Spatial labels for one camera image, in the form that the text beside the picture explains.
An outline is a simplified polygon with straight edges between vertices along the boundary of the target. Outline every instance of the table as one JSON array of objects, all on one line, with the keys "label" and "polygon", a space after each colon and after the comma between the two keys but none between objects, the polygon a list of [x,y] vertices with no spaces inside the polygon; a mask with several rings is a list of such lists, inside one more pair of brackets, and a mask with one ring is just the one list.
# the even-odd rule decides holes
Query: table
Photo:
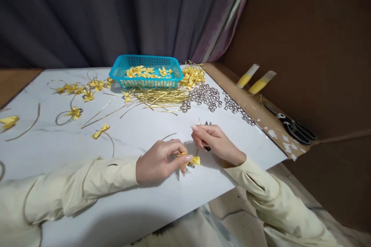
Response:
[{"label": "table", "polygon": [[[4,179],[20,179],[55,169],[71,161],[112,157],[112,143],[102,135],[94,140],[91,135],[104,124],[111,126],[109,134],[115,143],[115,157],[144,154],[157,140],[169,137],[183,141],[190,154],[196,152],[191,138],[192,124],[199,118],[218,124],[235,145],[264,169],[268,169],[287,157],[258,127],[242,120],[240,113],[218,108],[211,113],[205,104],[192,103],[188,113],[156,113],[140,105],[119,117],[129,108],[108,116],[84,129],[81,126],[100,111],[113,96],[102,92],[95,99],[84,103],[76,96],[73,106],[83,108],[82,116],[64,126],[55,124],[55,117],[70,109],[72,96],[53,94],[46,84],[60,79],[69,84],[87,83],[88,69],[45,70],[30,83],[2,112],[2,117],[18,115],[15,127],[0,136],[0,160],[6,165]],[[110,68],[95,68],[100,80],[108,77]],[[210,87],[222,89],[206,75]],[[120,94],[120,88],[106,90]],[[37,104],[41,114],[36,125],[19,139],[5,142],[26,130],[37,116]],[[124,105],[116,97],[96,119]],[[221,169],[212,152],[200,151],[201,167],[189,169],[186,176],[171,175],[161,184],[138,186],[130,190],[101,198],[89,209],[75,217],[63,217],[43,224],[43,247],[57,246],[121,246],[142,238],[158,228],[178,219],[197,207],[233,189],[235,183]]]}]

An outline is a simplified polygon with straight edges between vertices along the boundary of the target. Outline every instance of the scissors blade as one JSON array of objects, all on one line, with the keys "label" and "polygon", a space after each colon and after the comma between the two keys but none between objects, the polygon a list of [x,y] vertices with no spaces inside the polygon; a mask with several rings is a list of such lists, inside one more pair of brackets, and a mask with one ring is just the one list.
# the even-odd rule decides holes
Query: scissors blade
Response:
[{"label": "scissors blade", "polygon": [[274,108],[269,102],[263,100],[262,101],[265,108],[267,108],[269,111],[271,111],[273,114],[278,115],[279,112],[276,108]]}]

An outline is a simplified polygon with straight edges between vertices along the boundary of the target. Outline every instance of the curtain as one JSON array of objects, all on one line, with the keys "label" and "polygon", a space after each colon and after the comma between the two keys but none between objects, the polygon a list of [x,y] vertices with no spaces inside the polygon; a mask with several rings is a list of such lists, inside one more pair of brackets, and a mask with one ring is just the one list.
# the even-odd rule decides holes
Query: curtain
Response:
[{"label": "curtain", "polygon": [[0,66],[112,66],[118,55],[219,58],[246,0],[0,0]]}]

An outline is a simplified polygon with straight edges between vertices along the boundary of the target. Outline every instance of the basket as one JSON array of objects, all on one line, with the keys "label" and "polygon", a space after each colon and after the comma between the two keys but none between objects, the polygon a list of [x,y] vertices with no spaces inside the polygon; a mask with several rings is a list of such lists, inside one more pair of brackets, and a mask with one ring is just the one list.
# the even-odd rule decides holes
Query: basket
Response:
[{"label": "basket", "polygon": [[[172,69],[170,78],[129,78],[126,77],[126,70],[131,67],[144,66],[154,68],[155,75],[160,75],[158,68]],[[179,62],[173,57],[147,56],[147,55],[120,55],[109,72],[109,77],[123,88],[175,88],[178,82],[183,79],[183,73]]]}]

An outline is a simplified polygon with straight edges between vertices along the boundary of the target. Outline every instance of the cardboard wall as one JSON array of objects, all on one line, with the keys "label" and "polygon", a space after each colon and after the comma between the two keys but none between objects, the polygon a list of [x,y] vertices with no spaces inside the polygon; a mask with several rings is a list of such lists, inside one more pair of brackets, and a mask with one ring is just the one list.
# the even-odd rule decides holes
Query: cardboard wall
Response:
[{"label": "cardboard wall", "polygon": [[324,142],[289,170],[343,225],[370,232],[371,0],[248,0],[222,63]]},{"label": "cardboard wall", "polygon": [[319,139],[371,134],[371,0],[248,0],[223,59]]}]

